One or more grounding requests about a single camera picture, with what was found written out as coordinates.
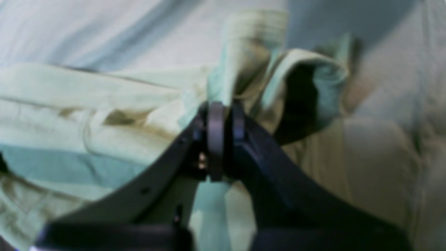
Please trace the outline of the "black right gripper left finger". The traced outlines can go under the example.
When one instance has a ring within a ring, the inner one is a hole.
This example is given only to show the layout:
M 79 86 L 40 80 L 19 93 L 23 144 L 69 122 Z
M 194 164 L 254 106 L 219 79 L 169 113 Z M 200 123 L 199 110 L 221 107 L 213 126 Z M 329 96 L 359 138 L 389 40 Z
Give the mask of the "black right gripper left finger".
M 111 195 L 48 223 L 35 251 L 192 251 L 200 182 L 223 178 L 225 108 L 203 103 L 154 164 Z

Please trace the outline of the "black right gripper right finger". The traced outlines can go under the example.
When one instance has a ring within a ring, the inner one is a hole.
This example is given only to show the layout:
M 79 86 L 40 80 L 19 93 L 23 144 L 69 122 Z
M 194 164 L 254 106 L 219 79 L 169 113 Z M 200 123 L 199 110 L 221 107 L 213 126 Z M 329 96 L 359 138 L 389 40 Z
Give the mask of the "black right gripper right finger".
M 236 101 L 230 175 L 247 188 L 258 231 L 252 251 L 412 251 L 395 225 L 339 199 L 295 165 Z

